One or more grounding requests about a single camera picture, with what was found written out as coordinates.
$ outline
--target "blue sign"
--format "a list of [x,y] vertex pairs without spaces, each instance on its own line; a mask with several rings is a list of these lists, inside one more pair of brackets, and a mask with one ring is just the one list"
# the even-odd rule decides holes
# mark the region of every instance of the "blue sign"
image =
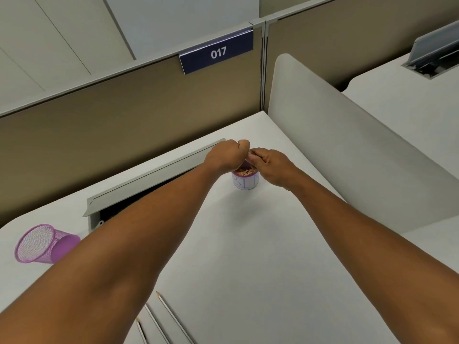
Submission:
[[183,72],[189,74],[253,50],[253,29],[232,34],[179,55]]

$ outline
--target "fist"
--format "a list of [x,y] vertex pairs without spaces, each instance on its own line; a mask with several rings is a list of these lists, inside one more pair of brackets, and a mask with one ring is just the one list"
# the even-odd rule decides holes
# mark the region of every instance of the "fist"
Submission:
[[249,149],[250,142],[247,140],[221,141],[207,154],[204,164],[222,175],[239,168],[247,157]]
[[247,161],[256,166],[269,183],[289,191],[298,177],[304,174],[286,155],[276,150],[253,149],[247,155]]

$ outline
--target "cubicle wall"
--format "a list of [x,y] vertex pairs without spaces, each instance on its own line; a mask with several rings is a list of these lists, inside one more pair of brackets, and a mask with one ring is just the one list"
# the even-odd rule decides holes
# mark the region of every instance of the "cubicle wall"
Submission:
[[261,44],[258,27],[252,51],[191,74],[174,55],[2,117],[0,226],[259,112]]
[[457,18],[459,0],[312,0],[241,25],[252,51],[191,74],[177,56],[190,45],[16,107],[0,118],[0,226],[268,110],[282,53],[339,86]]
[[408,53],[417,37],[458,19],[459,0],[313,0],[268,16],[264,109],[280,54],[341,88]]

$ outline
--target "right hand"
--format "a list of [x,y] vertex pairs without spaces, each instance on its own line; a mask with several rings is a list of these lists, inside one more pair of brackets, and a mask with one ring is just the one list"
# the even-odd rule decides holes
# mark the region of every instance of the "right hand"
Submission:
[[304,174],[282,152],[262,148],[252,149],[247,162],[257,167],[260,174],[271,184],[291,191],[297,179]]

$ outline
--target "desk surface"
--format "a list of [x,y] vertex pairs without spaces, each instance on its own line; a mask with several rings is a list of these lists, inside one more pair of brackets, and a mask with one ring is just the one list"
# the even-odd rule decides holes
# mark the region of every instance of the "desk surface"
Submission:
[[[253,147],[280,150],[333,190],[260,112],[4,226],[0,230],[0,310],[49,267],[14,260],[15,243],[28,228],[50,223],[84,236],[88,221],[82,215],[88,197],[221,138],[247,138]],[[262,178],[250,191],[234,187],[231,175],[215,183],[155,291],[164,295],[201,344],[397,343],[301,204],[290,192]],[[149,303],[173,342],[186,343],[154,293]],[[162,343],[144,312],[141,321],[151,342]],[[140,343],[134,328],[126,342]]]
[[459,67],[428,80],[401,66],[408,56],[354,78],[343,93],[459,178]]

